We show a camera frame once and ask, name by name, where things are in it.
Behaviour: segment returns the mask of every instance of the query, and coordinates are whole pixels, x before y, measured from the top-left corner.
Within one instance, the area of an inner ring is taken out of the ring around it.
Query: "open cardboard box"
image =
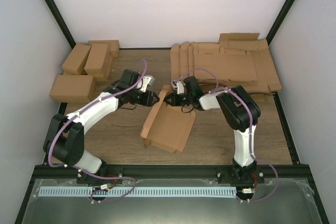
[[[172,92],[170,86],[163,86],[156,103],[141,130],[145,146],[151,144],[172,153],[183,152],[193,127],[196,113],[183,113],[181,107],[166,104],[164,98]]]

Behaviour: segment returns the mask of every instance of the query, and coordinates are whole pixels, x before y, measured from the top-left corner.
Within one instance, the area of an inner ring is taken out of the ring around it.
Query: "cardboard flap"
[[[189,71],[189,45],[190,43],[187,41],[180,47],[180,76],[188,73]]]
[[[240,50],[249,50],[249,51],[257,51],[268,48],[267,40],[230,40],[228,43],[228,47],[230,49],[240,49]]]
[[[257,40],[259,33],[249,34],[249,33],[225,33],[219,35],[219,46],[228,48],[229,40]]]
[[[225,49],[221,48],[221,54],[228,54],[228,55],[247,55],[251,54],[250,52],[246,52],[244,50],[239,50],[239,49]]]
[[[182,152],[195,121],[196,113],[183,113],[180,107],[171,107],[163,102],[170,86],[164,86],[159,94],[160,101],[152,107],[141,131],[153,146],[169,152]]]
[[[159,102],[157,102],[156,104],[154,104],[154,106],[152,107],[150,113],[147,116],[147,119],[145,121],[145,123],[143,124],[140,136],[143,138],[147,138],[149,130],[154,122],[154,119],[157,115],[157,113],[159,112],[160,106],[163,103],[164,98],[170,93],[170,86],[163,86],[162,90],[160,91],[159,94]]]
[[[188,70],[194,69],[194,47],[189,46],[188,48]],[[194,72],[190,72],[189,76],[194,76]]]
[[[205,54],[219,53],[219,44],[218,43],[199,43],[198,52]]]
[[[205,68],[211,71],[219,80],[256,81],[257,74],[250,52],[229,50],[224,54],[195,54],[195,68]],[[213,79],[205,71],[194,73],[198,79]]]
[[[258,57],[263,62],[262,68],[264,70],[270,91],[275,92],[281,90],[282,86],[280,84],[269,49],[258,51]]]
[[[180,76],[180,45],[174,44],[170,49],[171,81],[177,80]]]

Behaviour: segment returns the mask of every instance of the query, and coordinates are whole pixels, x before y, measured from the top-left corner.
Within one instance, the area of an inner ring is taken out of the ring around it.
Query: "cardboard box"
[[[50,96],[56,102],[88,103],[93,100],[96,81],[93,76],[59,74]]]
[[[181,112],[181,107],[167,105],[163,99],[170,94],[170,86],[164,86],[156,103],[141,130],[140,136],[145,145],[151,144],[172,153],[183,152],[196,113]]]
[[[110,56],[109,45],[93,43],[86,65],[85,72],[96,77],[97,81],[105,81],[106,67],[109,64]]]
[[[70,74],[84,74],[84,66],[89,56],[91,46],[76,44],[68,58],[62,65],[62,69]]]
[[[111,71],[111,65],[112,65],[112,57],[107,58],[107,62],[103,66],[103,74],[97,74],[95,75],[95,79],[98,82],[104,82],[107,81],[110,71]]]
[[[112,57],[118,57],[120,44],[118,40],[90,40],[89,45],[93,43],[108,44],[110,46],[110,55]]]

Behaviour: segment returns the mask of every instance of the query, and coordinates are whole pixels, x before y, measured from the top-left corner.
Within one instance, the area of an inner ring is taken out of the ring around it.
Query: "white wall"
[[[285,0],[55,0],[77,42],[119,39],[122,47],[218,41],[220,33],[266,37]]]
[[[280,92],[300,159],[336,223],[336,2],[296,0],[273,42]]]
[[[43,0],[0,0],[0,223],[14,223],[59,104],[49,91],[70,51]]]

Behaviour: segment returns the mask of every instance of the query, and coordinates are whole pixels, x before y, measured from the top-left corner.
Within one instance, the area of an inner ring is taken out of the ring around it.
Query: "cardboard piece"
[[[90,48],[88,45],[76,44],[62,65],[63,71],[70,74],[84,74]]]
[[[90,40],[89,45],[92,46],[93,43],[108,44],[110,46],[110,55],[112,57],[118,57],[120,44],[118,40]]]
[[[164,86],[156,103],[141,130],[140,136],[145,145],[151,144],[172,153],[181,153],[194,124],[196,113],[181,112],[180,107],[171,107],[163,100],[171,92]]]
[[[249,33],[226,33],[219,35],[219,46],[220,47],[228,47],[229,40],[257,40],[259,38],[259,34],[249,34]]]
[[[252,54],[238,49],[219,49],[219,44],[199,43],[198,52],[194,48],[194,67],[205,68],[219,80],[256,81],[257,74]],[[214,79],[205,71],[196,71],[197,79]]]
[[[180,47],[180,76],[188,73],[189,71],[189,42],[185,42]]]
[[[93,100],[95,85],[93,76],[59,74],[50,96],[56,102],[88,103]]]
[[[111,71],[111,65],[112,65],[112,57],[107,58],[107,62],[103,66],[103,74],[97,74],[95,75],[95,79],[98,82],[104,82],[107,81],[110,71]]]
[[[175,66],[171,68],[171,81],[177,80],[180,74],[180,45],[174,44],[170,49],[170,64]]]
[[[229,50],[249,50],[252,54],[258,81],[240,84],[242,84],[249,93],[270,94],[281,90],[282,86],[279,81],[267,41],[265,39],[250,41],[249,39],[253,38],[252,35],[240,34],[240,41],[227,40],[224,43],[227,46],[226,48]],[[221,34],[219,37],[219,44],[221,43],[221,38],[227,39],[230,38],[230,36],[228,34]]]
[[[188,48],[188,71],[193,70],[193,68],[194,68],[194,47],[189,46]],[[194,72],[190,72],[189,76],[194,76]]]
[[[111,56],[109,54],[109,45],[93,43],[86,65],[85,72],[88,75],[94,76],[96,81],[107,80],[107,67],[111,67]]]

